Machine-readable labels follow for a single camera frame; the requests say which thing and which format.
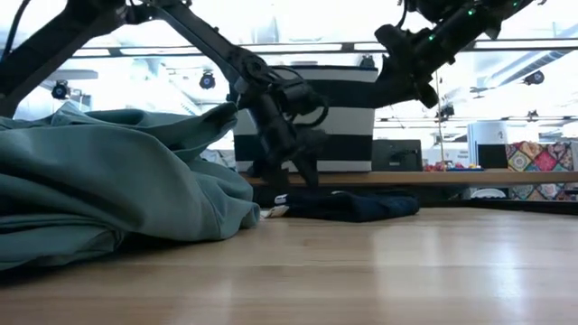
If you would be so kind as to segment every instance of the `wooden table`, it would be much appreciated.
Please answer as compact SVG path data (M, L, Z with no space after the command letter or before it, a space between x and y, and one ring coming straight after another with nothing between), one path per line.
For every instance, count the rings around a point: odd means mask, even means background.
M574 325L578 219L425 209L272 219L230 240L0 288L4 325Z
M246 177L253 185L263 181ZM291 175L295 185L304 185L298 175ZM511 172L488 170L485 172L359 172L321 174L321 185L520 185L578 182L578 172Z

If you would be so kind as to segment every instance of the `white box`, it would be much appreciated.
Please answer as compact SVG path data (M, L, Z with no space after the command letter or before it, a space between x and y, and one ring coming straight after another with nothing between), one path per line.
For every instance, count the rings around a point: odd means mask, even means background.
M371 147L375 109L367 107L362 89L378 77L378 69L343 66L292 66L315 91L330 100L327 118L318 127L330 137L317 162L319 172L371 172ZM277 70L284 78L293 78L287 70ZM295 123L311 123L322 107L308 116L298 116ZM250 115L244 109L233 129L235 156L239 172L245 172L254 160L264 157ZM296 172L291 162L284 164Z

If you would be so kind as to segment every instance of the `teal cloth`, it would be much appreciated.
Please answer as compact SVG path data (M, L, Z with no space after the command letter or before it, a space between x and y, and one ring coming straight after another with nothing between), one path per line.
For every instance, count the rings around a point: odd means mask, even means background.
M0 119L0 270L115 251L127 234L221 240L259 220L251 186L199 158L237 122L140 110Z

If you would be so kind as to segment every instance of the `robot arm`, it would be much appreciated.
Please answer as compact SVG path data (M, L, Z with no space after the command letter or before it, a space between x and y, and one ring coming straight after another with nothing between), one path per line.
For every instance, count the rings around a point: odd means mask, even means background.
M405 9L417 11L436 26L411 33L384 25L375 35L387 48L383 69L366 91L374 108L418 99L437 104L429 86L431 74L468 46L480 34L497 37L501 22L532 0L406 0ZM231 44L189 8L191 0L68 0L65 9L0 62L0 116L12 117L22 99L73 56L90 39L124 24L165 20L219 66L239 94L238 107L253 118L266 151L269 179L287 182L281 163L292 161L308 185L318 182L314 162L307 159L324 139L310 128L285 119L324 106L303 79L281 78L253 52Z

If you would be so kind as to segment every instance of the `navy blue cloth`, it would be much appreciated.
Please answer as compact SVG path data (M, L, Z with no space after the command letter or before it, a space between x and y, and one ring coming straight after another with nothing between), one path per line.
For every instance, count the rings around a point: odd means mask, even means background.
M285 217L356 223L413 216L420 209L417 198L400 193L366 196L347 192L329 195L289 194L280 197L276 203L289 208Z

